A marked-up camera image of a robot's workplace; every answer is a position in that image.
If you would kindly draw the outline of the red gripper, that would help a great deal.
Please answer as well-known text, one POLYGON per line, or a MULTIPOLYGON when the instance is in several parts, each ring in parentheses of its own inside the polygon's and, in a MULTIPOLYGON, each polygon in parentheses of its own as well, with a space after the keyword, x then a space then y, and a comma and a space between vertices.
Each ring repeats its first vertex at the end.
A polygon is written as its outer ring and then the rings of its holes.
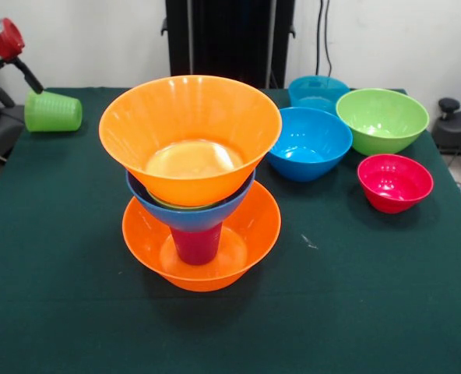
MULTIPOLYGON (((44 88, 37 77, 18 56, 25 47, 23 36, 15 23, 9 18, 0 19, 0 67, 12 61, 13 65, 23 73, 30 88, 41 94, 44 88)), ((13 99, 0 87, 0 102, 7 108, 14 108, 13 99)))

